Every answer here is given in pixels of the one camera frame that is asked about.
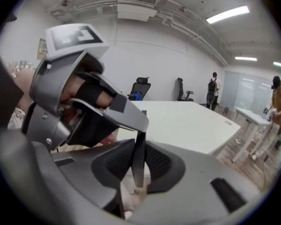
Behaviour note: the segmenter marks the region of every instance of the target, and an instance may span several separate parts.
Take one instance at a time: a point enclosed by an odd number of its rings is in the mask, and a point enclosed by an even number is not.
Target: ceiling
[[[47,13],[62,23],[117,14],[118,0],[67,0],[66,7],[61,6],[63,0],[38,1]],[[244,5],[250,13],[213,24],[206,22],[206,18]],[[154,9],[161,23],[165,16],[170,16],[187,31],[197,34],[194,40],[223,66],[235,63],[235,56],[257,57],[258,64],[266,67],[272,66],[273,61],[281,62],[281,35],[260,0],[157,0]]]

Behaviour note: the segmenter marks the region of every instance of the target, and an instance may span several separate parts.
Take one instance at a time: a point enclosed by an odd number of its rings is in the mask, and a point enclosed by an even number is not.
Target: floor
[[[220,106],[216,108],[215,112],[224,116],[223,108]],[[233,112],[229,112],[227,114],[227,118],[231,119],[232,117]],[[243,126],[245,121],[237,123],[240,126]],[[268,159],[266,162],[263,162],[266,154],[261,158],[257,158],[255,161],[253,161],[248,156],[248,153],[244,153],[235,163],[233,163],[232,158],[239,152],[245,142],[242,141],[241,144],[237,144],[235,142],[235,139],[238,138],[239,135],[243,132],[243,129],[240,129],[234,135],[234,137],[232,137],[227,142],[224,149],[217,156],[217,159],[221,163],[226,164],[230,168],[250,179],[259,188],[260,191],[265,191],[274,185],[274,181],[279,174],[281,148],[279,150],[276,150],[274,147],[271,147],[266,153],[268,155]],[[251,142],[247,150],[250,151],[254,146],[255,144]]]

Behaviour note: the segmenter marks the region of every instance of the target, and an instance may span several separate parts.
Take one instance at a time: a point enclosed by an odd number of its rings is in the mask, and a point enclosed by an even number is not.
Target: screw
[[[47,143],[48,145],[51,145],[51,144],[52,144],[52,140],[51,140],[50,138],[47,138],[47,139],[46,139],[46,143]]]

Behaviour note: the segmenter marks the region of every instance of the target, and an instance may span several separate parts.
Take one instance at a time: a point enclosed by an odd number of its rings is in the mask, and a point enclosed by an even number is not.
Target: white ceiling
[[[68,0],[69,6],[67,7],[62,7],[61,1],[39,0],[48,13],[64,12],[58,16],[58,19],[64,23],[93,16],[112,15],[116,14],[117,11],[110,6],[83,11],[77,11],[73,8],[73,6],[83,3],[99,2],[104,4],[109,0]],[[177,21],[202,36],[213,48],[219,51],[229,64],[234,62],[234,56],[257,57],[259,65],[263,66],[272,66],[273,61],[281,62],[281,35],[260,0],[171,1],[158,0],[155,9],[161,13],[174,13]],[[184,13],[179,11],[180,6],[177,3],[190,11]],[[206,18],[243,5],[249,7],[249,14],[235,16],[210,25],[205,22]]]

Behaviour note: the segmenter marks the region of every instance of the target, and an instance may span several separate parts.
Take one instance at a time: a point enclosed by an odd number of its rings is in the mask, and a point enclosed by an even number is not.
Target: orange shirt
[[[272,96],[272,104],[274,105],[274,108],[277,109],[277,112],[281,111],[281,87],[278,87]],[[281,116],[275,117],[273,119],[273,122],[281,125]]]

